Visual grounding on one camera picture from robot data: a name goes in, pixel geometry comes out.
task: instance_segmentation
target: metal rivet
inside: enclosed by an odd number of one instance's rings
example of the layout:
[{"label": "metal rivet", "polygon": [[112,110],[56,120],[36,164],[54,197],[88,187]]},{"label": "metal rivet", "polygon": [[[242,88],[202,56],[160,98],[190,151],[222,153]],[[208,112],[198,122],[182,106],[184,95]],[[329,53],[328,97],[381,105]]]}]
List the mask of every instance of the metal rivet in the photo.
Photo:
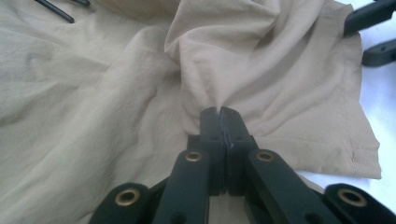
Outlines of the metal rivet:
[{"label": "metal rivet", "polygon": [[364,207],[367,205],[367,201],[364,199],[364,197],[355,190],[339,189],[337,194],[341,200],[353,206]]},{"label": "metal rivet", "polygon": [[116,196],[116,204],[119,206],[131,205],[140,198],[140,192],[138,189],[125,189]]},{"label": "metal rivet", "polygon": [[267,152],[259,152],[257,153],[257,159],[261,161],[272,161],[274,159],[273,155]]},{"label": "metal rivet", "polygon": [[200,161],[202,158],[201,153],[198,152],[190,152],[189,154],[186,155],[186,160],[187,161]]}]

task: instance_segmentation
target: wrinkled cloth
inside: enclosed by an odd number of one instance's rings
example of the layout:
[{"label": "wrinkled cloth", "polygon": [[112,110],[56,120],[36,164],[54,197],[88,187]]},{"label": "wrinkled cloth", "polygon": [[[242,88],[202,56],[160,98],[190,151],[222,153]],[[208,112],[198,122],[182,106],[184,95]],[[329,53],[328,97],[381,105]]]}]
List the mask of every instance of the wrinkled cloth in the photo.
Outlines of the wrinkled cloth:
[{"label": "wrinkled cloth", "polygon": [[[294,169],[380,177],[361,39],[332,0],[0,2],[0,223],[87,223],[117,185],[170,175],[199,113],[240,112]],[[211,223],[248,223],[240,198]]]}]

